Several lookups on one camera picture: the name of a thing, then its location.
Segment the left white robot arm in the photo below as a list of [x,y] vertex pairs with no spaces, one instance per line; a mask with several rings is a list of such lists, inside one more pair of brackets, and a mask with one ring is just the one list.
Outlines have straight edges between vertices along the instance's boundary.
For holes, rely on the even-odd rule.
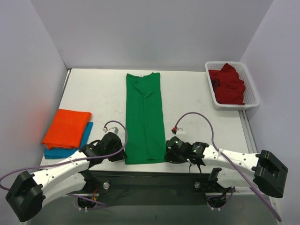
[[102,163],[124,150],[118,129],[109,129],[99,141],[83,146],[73,155],[40,171],[27,169],[17,175],[6,195],[6,201],[20,222],[35,217],[51,201],[74,191],[91,192],[95,182],[89,178],[91,167]]

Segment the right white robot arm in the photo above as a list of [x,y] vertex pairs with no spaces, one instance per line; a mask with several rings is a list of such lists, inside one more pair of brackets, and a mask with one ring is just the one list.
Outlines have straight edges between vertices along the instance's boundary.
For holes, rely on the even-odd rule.
[[212,191],[221,192],[231,187],[259,189],[265,195],[282,198],[288,168],[270,151],[240,153],[216,150],[203,142],[190,144],[177,136],[166,142],[165,161],[172,164],[189,162],[193,165],[212,166],[202,184]]

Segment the green t-shirt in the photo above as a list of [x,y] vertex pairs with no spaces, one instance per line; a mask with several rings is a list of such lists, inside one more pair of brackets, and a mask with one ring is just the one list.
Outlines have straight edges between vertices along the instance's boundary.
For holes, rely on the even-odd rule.
[[125,147],[127,165],[165,161],[165,127],[160,88],[160,73],[126,76]]

